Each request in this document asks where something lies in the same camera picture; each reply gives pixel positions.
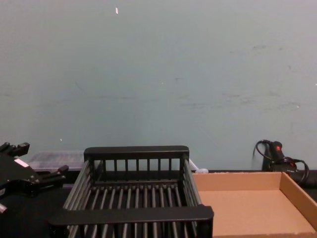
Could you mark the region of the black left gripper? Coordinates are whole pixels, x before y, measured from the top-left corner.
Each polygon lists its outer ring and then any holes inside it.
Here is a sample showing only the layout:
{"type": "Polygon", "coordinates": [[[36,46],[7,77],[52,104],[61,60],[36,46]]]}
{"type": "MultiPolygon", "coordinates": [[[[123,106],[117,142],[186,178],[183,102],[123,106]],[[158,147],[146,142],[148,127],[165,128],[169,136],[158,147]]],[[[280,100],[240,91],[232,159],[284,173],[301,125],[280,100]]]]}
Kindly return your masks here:
{"type": "Polygon", "coordinates": [[[63,165],[53,172],[35,172],[28,164],[15,157],[28,153],[27,142],[0,146],[0,197],[12,194],[36,196],[39,191],[62,188],[69,166],[63,165]]]}

